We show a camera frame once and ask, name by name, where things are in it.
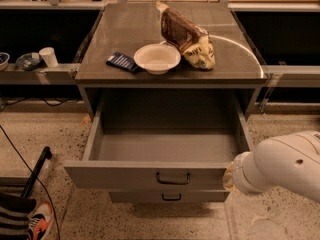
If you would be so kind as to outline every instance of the drawer handle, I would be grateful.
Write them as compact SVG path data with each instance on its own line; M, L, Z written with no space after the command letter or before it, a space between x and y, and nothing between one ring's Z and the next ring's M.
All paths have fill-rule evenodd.
M166 198L166 197L164 197L164 194L162 194L162 200L163 201L180 201L181 200L181 194L179 194L179 197L177 197L177 198Z
M187 173L186 181L169 181L169 180L161 180L160 173L157 172L156 175L157 182L160 184L170 184L170 185L187 185L190 183L190 173Z

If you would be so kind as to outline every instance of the sneaker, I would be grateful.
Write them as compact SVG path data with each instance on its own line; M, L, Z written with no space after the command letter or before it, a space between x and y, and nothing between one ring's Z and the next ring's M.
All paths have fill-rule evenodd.
M53 212L49 203L41 204L29 222L27 240L44 240L53 222Z

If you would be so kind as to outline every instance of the paper cup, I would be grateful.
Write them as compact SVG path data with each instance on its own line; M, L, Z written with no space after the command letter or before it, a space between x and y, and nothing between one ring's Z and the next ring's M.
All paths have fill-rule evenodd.
M39 51L40 56L43 58L49 68L55 68L58 66L57 57L52 47L46 47Z

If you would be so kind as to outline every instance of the floor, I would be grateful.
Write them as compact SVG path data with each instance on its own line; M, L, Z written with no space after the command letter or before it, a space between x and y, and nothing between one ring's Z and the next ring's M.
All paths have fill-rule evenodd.
M0 113L0 125L27 163L33 167L45 146L53 157L40 174L57 215L48 240L82 239L320 239L320 204L277 187L260 196L232 192L225 203L113 204L104 190L77 189L63 168L79 160L91 122L81 102L48 106L21 102ZM255 144L271 136L303 130L320 131L320 113L254 114L248 119ZM0 132L0 176L29 176ZM19 194L19 189L9 189ZM36 182L31 198L48 201Z

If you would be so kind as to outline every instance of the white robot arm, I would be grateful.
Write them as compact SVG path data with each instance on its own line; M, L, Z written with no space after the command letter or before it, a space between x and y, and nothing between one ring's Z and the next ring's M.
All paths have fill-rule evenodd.
M254 152L235 158L232 179L244 194L260 194L281 186L320 203L320 132L262 141Z

